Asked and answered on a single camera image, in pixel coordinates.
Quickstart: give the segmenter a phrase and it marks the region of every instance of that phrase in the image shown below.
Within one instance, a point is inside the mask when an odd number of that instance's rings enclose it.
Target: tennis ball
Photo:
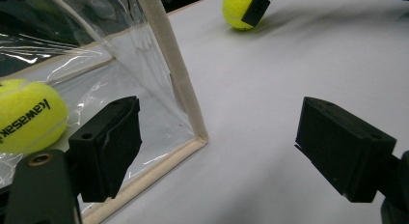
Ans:
[[[231,27],[238,30],[249,30],[253,26],[241,21],[252,0],[223,0],[223,16]]]
[[[58,93],[40,82],[0,81],[0,153],[40,151],[63,134],[67,106]]]

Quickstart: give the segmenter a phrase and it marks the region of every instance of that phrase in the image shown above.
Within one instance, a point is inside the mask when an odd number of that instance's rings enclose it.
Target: white surface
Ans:
[[[210,143],[106,223],[370,223],[293,147],[303,97],[327,99],[409,150],[409,2],[274,0],[250,32],[223,0],[170,16]]]

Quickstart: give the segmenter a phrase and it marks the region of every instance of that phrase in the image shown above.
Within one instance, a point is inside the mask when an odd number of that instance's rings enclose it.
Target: plastic wrap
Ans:
[[[68,106],[68,138],[110,101],[140,100],[141,150],[125,181],[194,138],[138,0],[0,0],[0,79],[55,88]],[[0,154],[0,187],[22,154]]]

